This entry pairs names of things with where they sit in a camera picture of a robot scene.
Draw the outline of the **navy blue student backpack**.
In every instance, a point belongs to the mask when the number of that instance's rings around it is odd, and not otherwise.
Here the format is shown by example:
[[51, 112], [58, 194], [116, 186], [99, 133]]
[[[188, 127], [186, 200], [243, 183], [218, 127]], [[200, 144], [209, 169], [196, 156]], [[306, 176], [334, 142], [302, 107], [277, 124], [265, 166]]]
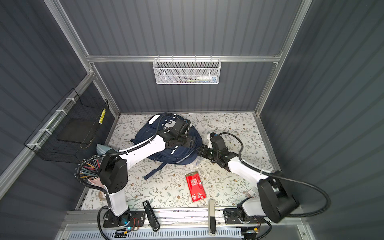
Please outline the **navy blue student backpack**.
[[[162, 137], [162, 129], [166, 123], [166, 120], [184, 121], [186, 119], [180, 115], [174, 115], [171, 113], [157, 114], [146, 122], [146, 124], [138, 131], [135, 138], [131, 139], [131, 142], [133, 142], [134, 145], [137, 145], [143, 141], [146, 141], [147, 139], [152, 138], [154, 135]], [[195, 137], [195, 146], [193, 148], [176, 147], [175, 149], [166, 149], [165, 146], [164, 150], [148, 156], [150, 160], [158, 161], [162, 164], [158, 168], [152, 170], [149, 174], [145, 175], [145, 180], [159, 172], [167, 164], [188, 165], [197, 158], [197, 148], [203, 145], [203, 140], [194, 126], [192, 126], [190, 133]]]

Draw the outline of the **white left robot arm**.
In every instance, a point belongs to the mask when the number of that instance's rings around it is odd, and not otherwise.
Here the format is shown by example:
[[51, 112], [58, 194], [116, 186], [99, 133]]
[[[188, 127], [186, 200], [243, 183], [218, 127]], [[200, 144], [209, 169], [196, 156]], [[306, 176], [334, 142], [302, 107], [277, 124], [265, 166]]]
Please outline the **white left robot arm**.
[[99, 179], [106, 191], [108, 208], [116, 217], [129, 209], [124, 190], [128, 170], [146, 158], [163, 165], [189, 164], [197, 157], [196, 148], [201, 144], [201, 137], [191, 121], [158, 114], [137, 133], [134, 143], [134, 146], [119, 151], [97, 145], [98, 158], [102, 160]]

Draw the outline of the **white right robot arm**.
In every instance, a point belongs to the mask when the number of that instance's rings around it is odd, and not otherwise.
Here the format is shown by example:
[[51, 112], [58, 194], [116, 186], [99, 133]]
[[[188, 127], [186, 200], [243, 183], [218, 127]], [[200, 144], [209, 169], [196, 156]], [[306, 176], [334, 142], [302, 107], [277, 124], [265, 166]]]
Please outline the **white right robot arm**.
[[200, 147], [199, 156], [242, 177], [256, 188], [258, 199], [249, 198], [238, 205], [241, 216], [265, 216], [272, 222], [278, 223], [296, 210], [300, 204], [285, 188], [285, 183], [270, 176], [280, 177], [282, 173], [279, 171], [271, 173], [244, 163], [241, 153], [229, 151], [222, 137], [224, 134], [208, 134], [208, 144]]

